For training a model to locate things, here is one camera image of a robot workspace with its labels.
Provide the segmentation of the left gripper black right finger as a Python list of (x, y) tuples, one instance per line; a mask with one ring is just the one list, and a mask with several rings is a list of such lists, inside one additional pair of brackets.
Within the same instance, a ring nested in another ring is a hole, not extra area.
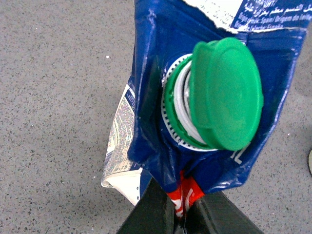
[(198, 199), (187, 212), (186, 234), (262, 234), (223, 192)]

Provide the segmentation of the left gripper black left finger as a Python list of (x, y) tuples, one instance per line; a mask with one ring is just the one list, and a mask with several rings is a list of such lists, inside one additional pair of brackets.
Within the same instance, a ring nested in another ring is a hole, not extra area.
[(179, 234), (175, 206), (152, 178), (142, 199), (123, 222), (118, 234)]

